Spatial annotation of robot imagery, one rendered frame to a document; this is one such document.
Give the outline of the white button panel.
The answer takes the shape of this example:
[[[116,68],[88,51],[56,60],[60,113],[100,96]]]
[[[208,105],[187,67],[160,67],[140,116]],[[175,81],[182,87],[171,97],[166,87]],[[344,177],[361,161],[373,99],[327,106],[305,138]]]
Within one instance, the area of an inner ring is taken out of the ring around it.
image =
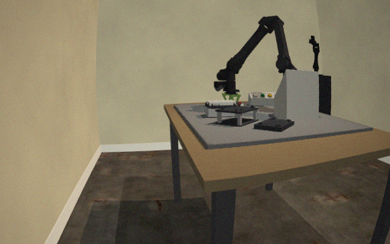
[[[253,106],[274,106],[276,92],[249,92],[248,105]]]

